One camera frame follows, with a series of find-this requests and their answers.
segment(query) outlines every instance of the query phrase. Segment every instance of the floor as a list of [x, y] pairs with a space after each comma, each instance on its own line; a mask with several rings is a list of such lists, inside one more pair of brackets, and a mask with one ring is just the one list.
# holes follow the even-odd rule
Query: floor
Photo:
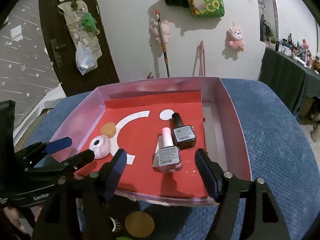
[[311, 149], [313, 151], [313, 154], [315, 155], [318, 166], [320, 166], [320, 139], [314, 142], [310, 136], [310, 132], [316, 126], [316, 122], [298, 119], [298, 123], [300, 124], [300, 127], [304, 135], [306, 136], [308, 143], [311, 146]]
[[17, 142], [17, 144], [14, 147], [14, 151], [17, 152], [21, 149], [23, 149], [27, 142], [29, 141], [31, 135], [34, 133], [36, 128], [40, 125], [42, 120], [45, 118], [45, 116], [50, 112], [50, 109], [44, 109], [41, 114], [33, 121], [33, 123], [27, 128], [27, 130], [24, 132], [20, 140]]

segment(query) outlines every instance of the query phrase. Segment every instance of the nail polish bottle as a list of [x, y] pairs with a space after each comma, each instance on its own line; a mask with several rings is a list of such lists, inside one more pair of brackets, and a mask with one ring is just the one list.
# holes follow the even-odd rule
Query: nail polish bottle
[[173, 139], [180, 150], [188, 149], [196, 145], [196, 135], [190, 125], [184, 125], [178, 113], [172, 114], [175, 129]]
[[161, 133], [164, 147], [157, 151], [159, 170], [162, 173], [181, 170], [182, 162], [179, 154], [180, 150], [177, 146], [173, 145], [170, 128], [164, 127], [161, 130]]

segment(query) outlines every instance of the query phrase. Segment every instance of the white paper circle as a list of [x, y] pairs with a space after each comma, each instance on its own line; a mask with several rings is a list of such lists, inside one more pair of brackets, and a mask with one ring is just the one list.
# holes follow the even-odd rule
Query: white paper circle
[[171, 110], [171, 109], [165, 109], [165, 110], [163, 110], [163, 111], [160, 113], [159, 117], [160, 117], [160, 119], [162, 119], [162, 120], [169, 120], [169, 119], [172, 118], [172, 114], [174, 114], [174, 111], [173, 111], [173, 110]]

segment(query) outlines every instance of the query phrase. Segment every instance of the blue blanket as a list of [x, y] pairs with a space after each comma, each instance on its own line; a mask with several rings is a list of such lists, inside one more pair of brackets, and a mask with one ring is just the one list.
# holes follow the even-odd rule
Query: blue blanket
[[[278, 96], [259, 81], [222, 79], [238, 113], [248, 147], [253, 179], [271, 188], [292, 240], [300, 240], [320, 211], [320, 175], [315, 157], [299, 124]], [[88, 95], [62, 100], [46, 116], [29, 144], [49, 141], [72, 110]], [[152, 240], [205, 239], [217, 207], [163, 207], [115, 196], [110, 210], [124, 219], [144, 210], [155, 220]], [[239, 204], [232, 239], [239, 239], [244, 201]]]

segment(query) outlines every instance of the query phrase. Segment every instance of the plush toy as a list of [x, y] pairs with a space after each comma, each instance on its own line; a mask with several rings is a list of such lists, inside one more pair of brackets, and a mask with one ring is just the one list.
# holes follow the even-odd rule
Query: plush toy
[[302, 42], [303, 42], [303, 47], [304, 47], [305, 49], [309, 49], [309, 45], [306, 44], [306, 40], [303, 39]]
[[[164, 20], [161, 23], [161, 27], [162, 27], [162, 34], [163, 34], [163, 42], [165, 44], [168, 43], [169, 39], [170, 39], [170, 27], [169, 27], [169, 22], [167, 20]], [[152, 33], [156, 36], [156, 40], [161, 43], [161, 38], [159, 37], [160, 33], [159, 33], [159, 25], [158, 24], [151, 24], [150, 25], [150, 29], [152, 30]]]
[[293, 60], [297, 61], [296, 55], [297, 55], [297, 54], [295, 54], [295, 53], [292, 52], [290, 58], [292, 58]]
[[85, 30], [88, 33], [95, 32], [96, 35], [100, 33], [100, 31], [96, 27], [97, 21], [91, 16], [91, 13], [85, 13], [82, 16], [81, 24], [84, 26]]
[[237, 28], [237, 29], [233, 29], [230, 28], [229, 29], [229, 37], [231, 39], [231, 41], [229, 41], [229, 45], [233, 48], [233, 49], [237, 49], [238, 51], [243, 52], [244, 51], [244, 44], [242, 42], [242, 34], [241, 34], [241, 29]]
[[74, 12], [77, 11], [78, 10], [77, 0], [71, 0], [70, 6]]

